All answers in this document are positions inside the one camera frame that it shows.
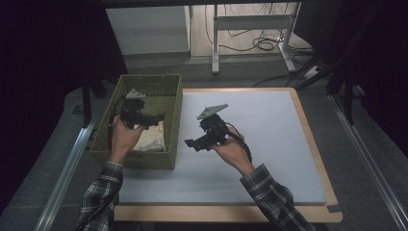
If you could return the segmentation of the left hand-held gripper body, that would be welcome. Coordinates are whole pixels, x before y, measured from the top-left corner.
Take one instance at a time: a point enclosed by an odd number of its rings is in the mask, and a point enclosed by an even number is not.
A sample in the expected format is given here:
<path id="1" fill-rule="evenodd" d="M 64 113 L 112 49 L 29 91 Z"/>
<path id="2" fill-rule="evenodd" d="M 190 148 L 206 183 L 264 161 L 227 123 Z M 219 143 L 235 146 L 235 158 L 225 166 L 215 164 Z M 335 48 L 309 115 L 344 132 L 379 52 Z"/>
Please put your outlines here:
<path id="1" fill-rule="evenodd" d="M 141 113 L 144 108 L 144 94 L 131 89 L 125 95 L 125 101 L 120 111 L 120 119 L 130 128 L 134 129 L 136 125 L 147 126 L 147 118 Z"/>

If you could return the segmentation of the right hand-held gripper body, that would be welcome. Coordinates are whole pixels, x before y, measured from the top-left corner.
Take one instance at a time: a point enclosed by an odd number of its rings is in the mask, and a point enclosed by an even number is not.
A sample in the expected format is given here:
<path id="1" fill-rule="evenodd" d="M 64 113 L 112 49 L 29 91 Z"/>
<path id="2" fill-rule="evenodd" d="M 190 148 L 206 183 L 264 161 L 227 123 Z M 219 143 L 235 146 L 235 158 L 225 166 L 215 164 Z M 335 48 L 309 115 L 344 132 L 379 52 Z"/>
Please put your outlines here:
<path id="1" fill-rule="evenodd" d="M 228 128 L 217 113 L 227 107 L 227 104 L 206 107 L 196 118 L 200 121 L 200 127 L 205 132 L 205 135 L 207 136 L 206 142 L 210 147 L 216 143 L 226 143 L 225 136 Z"/>

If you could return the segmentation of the cream egg print cloth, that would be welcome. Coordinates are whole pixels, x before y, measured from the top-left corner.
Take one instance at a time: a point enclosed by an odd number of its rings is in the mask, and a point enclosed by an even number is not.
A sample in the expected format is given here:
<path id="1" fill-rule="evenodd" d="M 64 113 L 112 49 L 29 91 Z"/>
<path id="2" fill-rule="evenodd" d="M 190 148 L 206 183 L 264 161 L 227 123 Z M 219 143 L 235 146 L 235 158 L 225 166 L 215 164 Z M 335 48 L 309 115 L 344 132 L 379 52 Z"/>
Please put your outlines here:
<path id="1" fill-rule="evenodd" d="M 162 121 L 144 130 L 138 143 L 134 146 L 136 151 L 163 151 L 165 149 L 165 129 Z"/>

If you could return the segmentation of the green woven plastic basket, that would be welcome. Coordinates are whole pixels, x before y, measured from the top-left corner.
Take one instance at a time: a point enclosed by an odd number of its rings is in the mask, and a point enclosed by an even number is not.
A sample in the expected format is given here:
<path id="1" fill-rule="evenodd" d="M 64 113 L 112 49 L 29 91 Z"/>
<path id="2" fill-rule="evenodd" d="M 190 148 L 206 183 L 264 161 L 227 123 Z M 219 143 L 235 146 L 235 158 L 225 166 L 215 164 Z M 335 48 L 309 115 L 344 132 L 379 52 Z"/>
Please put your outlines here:
<path id="1" fill-rule="evenodd" d="M 122 106 L 120 99 L 130 90 L 145 95 L 144 108 L 148 115 L 165 115 L 165 148 L 159 151 L 132 151 L 125 159 L 124 167 L 132 169 L 173 170 L 177 156 L 178 135 L 183 102 L 183 86 L 180 74 L 122 75 L 101 118 L 99 128 L 89 153 L 104 165 L 110 156 L 109 123 L 111 115 L 118 114 Z"/>

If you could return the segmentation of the person's left hand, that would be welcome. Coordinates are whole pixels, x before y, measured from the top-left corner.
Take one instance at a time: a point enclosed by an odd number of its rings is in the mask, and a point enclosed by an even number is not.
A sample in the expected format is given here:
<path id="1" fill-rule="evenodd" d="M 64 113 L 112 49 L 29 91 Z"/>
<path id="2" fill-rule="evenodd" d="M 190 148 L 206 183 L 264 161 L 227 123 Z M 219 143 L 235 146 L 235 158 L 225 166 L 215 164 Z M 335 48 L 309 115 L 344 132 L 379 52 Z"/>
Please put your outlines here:
<path id="1" fill-rule="evenodd" d="M 112 151 L 109 158 L 110 162 L 122 165 L 126 156 L 133 150 L 145 126 L 138 126 L 136 129 L 130 129 L 117 115 L 113 123 Z"/>

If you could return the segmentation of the person's right hand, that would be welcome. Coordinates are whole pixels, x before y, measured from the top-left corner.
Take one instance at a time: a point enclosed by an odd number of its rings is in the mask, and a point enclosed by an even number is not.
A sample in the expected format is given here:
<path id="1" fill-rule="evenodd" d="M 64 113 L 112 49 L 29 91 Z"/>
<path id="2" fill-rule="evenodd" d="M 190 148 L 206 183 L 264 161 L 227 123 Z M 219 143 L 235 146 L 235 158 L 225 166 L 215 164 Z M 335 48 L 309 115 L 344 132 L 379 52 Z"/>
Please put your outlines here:
<path id="1" fill-rule="evenodd" d="M 226 164 L 235 168 L 242 176 L 248 175 L 255 169 L 242 145 L 234 137 L 228 137 L 225 144 L 214 144 L 212 149 Z"/>

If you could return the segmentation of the black metal stand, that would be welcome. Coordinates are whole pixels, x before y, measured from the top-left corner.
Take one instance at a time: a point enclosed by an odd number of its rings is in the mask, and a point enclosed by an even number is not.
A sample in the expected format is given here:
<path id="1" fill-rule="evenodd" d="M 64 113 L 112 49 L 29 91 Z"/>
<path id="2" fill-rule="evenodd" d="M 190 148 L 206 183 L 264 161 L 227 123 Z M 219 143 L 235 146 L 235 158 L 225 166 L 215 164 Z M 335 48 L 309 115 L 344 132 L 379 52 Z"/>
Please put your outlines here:
<path id="1" fill-rule="evenodd" d="M 344 115 L 350 125 L 353 125 L 352 117 L 353 85 L 351 80 L 344 83 Z"/>
<path id="2" fill-rule="evenodd" d="M 82 84 L 82 96 L 83 96 L 83 109 L 84 109 L 84 124 L 83 127 L 87 128 L 91 121 L 91 104 L 90 104 L 90 93 L 89 93 L 89 80 L 87 76 L 83 76 Z"/>

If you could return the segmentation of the white table board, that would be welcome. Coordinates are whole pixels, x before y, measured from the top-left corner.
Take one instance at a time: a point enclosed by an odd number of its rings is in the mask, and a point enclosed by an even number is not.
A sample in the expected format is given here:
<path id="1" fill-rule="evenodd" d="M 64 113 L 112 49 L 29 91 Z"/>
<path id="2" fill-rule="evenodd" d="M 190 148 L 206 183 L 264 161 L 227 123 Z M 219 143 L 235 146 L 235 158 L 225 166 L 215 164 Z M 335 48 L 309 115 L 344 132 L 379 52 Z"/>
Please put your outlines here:
<path id="1" fill-rule="evenodd" d="M 125 169 L 119 193 L 122 203 L 251 203 L 241 175 L 215 151 L 200 152 L 185 141 L 203 135 L 198 115 L 225 104 L 220 117 L 238 128 L 249 146 L 254 166 L 265 165 L 287 187 L 297 205 L 328 201 L 313 155 L 289 90 L 186 92 L 174 170 Z"/>

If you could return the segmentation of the white cabinet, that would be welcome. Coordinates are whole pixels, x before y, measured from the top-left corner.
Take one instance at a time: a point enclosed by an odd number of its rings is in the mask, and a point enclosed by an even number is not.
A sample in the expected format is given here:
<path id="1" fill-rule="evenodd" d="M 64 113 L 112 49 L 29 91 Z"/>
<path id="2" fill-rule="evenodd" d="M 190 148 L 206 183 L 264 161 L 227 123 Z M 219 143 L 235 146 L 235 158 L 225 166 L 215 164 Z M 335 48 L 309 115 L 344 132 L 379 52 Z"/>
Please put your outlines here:
<path id="1" fill-rule="evenodd" d="M 188 6 L 107 9 L 123 55 L 190 51 Z"/>

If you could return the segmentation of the dark curtain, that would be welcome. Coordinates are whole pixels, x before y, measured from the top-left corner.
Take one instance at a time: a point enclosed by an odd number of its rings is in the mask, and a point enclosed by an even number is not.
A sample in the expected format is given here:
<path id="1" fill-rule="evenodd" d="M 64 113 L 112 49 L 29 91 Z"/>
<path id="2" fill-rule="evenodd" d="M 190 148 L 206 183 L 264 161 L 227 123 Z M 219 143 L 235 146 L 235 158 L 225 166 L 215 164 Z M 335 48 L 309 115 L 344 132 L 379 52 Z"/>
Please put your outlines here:
<path id="1" fill-rule="evenodd" d="M 333 74 L 326 91 L 360 88 L 363 107 L 408 157 L 408 0 L 306 0 L 294 33 Z"/>
<path id="2" fill-rule="evenodd" d="M 48 142 L 64 99 L 127 68 L 103 0 L 0 0 L 0 213 Z"/>

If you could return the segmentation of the white power strip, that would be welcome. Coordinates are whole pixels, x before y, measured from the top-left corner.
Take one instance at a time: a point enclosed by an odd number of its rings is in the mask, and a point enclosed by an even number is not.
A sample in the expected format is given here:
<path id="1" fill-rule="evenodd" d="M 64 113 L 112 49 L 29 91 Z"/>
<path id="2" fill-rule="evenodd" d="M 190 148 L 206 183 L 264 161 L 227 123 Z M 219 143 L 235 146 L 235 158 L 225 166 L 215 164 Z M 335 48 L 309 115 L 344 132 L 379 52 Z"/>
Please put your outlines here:
<path id="1" fill-rule="evenodd" d="M 320 71 L 320 68 L 315 65 L 304 74 L 304 78 L 306 80 L 308 80 L 308 79 L 314 77 L 315 75 L 317 75 L 319 73 L 319 71 Z"/>

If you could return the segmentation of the black tape piece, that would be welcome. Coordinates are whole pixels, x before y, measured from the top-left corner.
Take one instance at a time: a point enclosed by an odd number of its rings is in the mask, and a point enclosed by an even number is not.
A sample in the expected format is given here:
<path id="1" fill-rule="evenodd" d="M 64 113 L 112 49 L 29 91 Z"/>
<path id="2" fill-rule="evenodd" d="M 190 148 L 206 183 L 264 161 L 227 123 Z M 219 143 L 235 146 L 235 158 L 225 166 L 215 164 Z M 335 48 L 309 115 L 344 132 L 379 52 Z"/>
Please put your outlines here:
<path id="1" fill-rule="evenodd" d="M 336 204 L 336 205 L 328 205 L 327 209 L 330 213 L 348 213 L 349 208 L 346 205 Z"/>

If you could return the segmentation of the aluminium rail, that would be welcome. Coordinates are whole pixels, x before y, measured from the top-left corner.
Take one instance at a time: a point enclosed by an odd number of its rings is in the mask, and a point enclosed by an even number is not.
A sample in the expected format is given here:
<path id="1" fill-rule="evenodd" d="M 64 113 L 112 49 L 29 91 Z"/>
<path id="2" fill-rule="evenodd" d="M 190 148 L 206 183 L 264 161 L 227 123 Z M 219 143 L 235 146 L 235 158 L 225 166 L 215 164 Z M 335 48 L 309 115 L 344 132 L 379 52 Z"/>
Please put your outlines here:
<path id="1" fill-rule="evenodd" d="M 61 171 L 53 191 L 50 193 L 47 203 L 39 216 L 38 223 L 35 226 L 34 231 L 50 231 L 56 215 L 63 203 L 65 194 L 76 168 L 82 158 L 83 152 L 86 149 L 95 122 L 96 117 L 92 116 L 88 120 L 88 124 L 81 128 L 80 133 L 65 161 L 63 170 Z"/>
<path id="2" fill-rule="evenodd" d="M 344 107 L 339 99 L 329 95 L 329 100 L 335 108 L 338 118 L 344 127 L 350 141 L 354 145 L 356 152 L 361 159 L 371 181 L 382 197 L 389 213 L 391 214 L 399 231 L 408 231 L 408 213 L 398 199 L 395 191 L 387 182 L 377 163 L 371 156 L 366 144 L 362 140 L 358 130 L 352 125 L 344 115 Z"/>

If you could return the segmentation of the white metal desk frame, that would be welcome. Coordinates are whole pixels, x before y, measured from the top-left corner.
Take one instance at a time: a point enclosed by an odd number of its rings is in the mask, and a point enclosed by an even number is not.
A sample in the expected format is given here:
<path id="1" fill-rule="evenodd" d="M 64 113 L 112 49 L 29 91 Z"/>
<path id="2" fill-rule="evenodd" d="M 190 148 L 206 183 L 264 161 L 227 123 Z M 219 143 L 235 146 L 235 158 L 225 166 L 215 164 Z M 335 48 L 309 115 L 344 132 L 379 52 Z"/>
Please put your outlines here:
<path id="1" fill-rule="evenodd" d="M 285 31 L 285 34 L 278 40 L 278 48 L 288 71 L 294 73 L 295 67 L 288 53 L 288 47 L 300 6 L 301 3 L 297 2 L 290 14 L 218 16 L 217 5 L 214 5 L 212 72 L 219 74 L 219 31 L 281 29 Z"/>

